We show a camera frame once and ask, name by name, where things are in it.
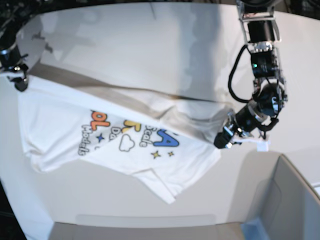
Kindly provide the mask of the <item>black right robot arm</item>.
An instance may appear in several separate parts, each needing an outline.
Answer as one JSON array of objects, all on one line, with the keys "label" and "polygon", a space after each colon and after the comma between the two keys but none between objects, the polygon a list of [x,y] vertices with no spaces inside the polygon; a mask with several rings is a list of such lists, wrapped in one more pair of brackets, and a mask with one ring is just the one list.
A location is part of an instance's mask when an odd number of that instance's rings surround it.
[{"label": "black right robot arm", "polygon": [[0,73],[19,92],[24,92],[29,86],[29,67],[25,63],[28,54],[21,54],[17,35],[30,20],[30,17],[12,17],[0,26]]}]

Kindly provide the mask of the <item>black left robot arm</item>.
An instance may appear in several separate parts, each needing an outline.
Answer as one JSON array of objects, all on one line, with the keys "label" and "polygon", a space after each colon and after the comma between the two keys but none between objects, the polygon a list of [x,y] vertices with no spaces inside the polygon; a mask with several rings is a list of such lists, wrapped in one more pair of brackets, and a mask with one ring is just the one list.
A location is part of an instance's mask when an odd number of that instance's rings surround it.
[{"label": "black left robot arm", "polygon": [[[228,148],[229,145],[239,144],[246,140],[258,140],[253,138],[252,131],[258,129],[263,133],[262,139],[266,141],[266,133],[274,128],[279,122],[278,115],[288,100],[286,93],[286,81],[282,75],[281,64],[279,60],[278,48],[275,42],[278,42],[278,27],[274,19],[274,4],[276,0],[236,0],[236,7],[239,15],[239,21],[242,24],[242,32],[245,44],[240,49],[233,67],[228,77],[228,91],[231,97],[245,106],[237,113],[233,109],[227,111],[227,116],[222,116],[222,123],[217,123],[217,132],[214,138],[214,146],[218,149]],[[244,25],[248,26],[250,41],[247,39],[247,33]],[[254,75],[252,97],[250,99],[239,98],[233,88],[232,81],[237,70],[238,63],[243,52],[247,50],[250,54],[252,72]],[[187,100],[191,103],[219,103],[211,100],[196,99],[187,96],[165,95],[164,92],[155,89],[130,88],[126,86],[107,84],[101,79],[93,79],[79,72],[67,71],[62,68],[54,68],[53,65],[36,64],[31,70],[31,74],[36,77],[44,77],[49,82],[61,86],[70,87],[83,91],[85,93],[106,99],[116,94],[116,90],[126,90],[128,93],[149,94],[155,97],[156,93],[165,100]],[[200,137],[202,134],[209,134],[209,120],[188,116],[187,113],[178,111],[178,105],[170,106],[165,110],[160,110],[159,106],[151,108],[151,100],[138,101],[133,97],[117,97],[116,104],[124,106],[126,109],[140,115],[146,116],[145,123],[156,123],[157,127],[165,127],[168,130],[177,131],[184,136]]]}]

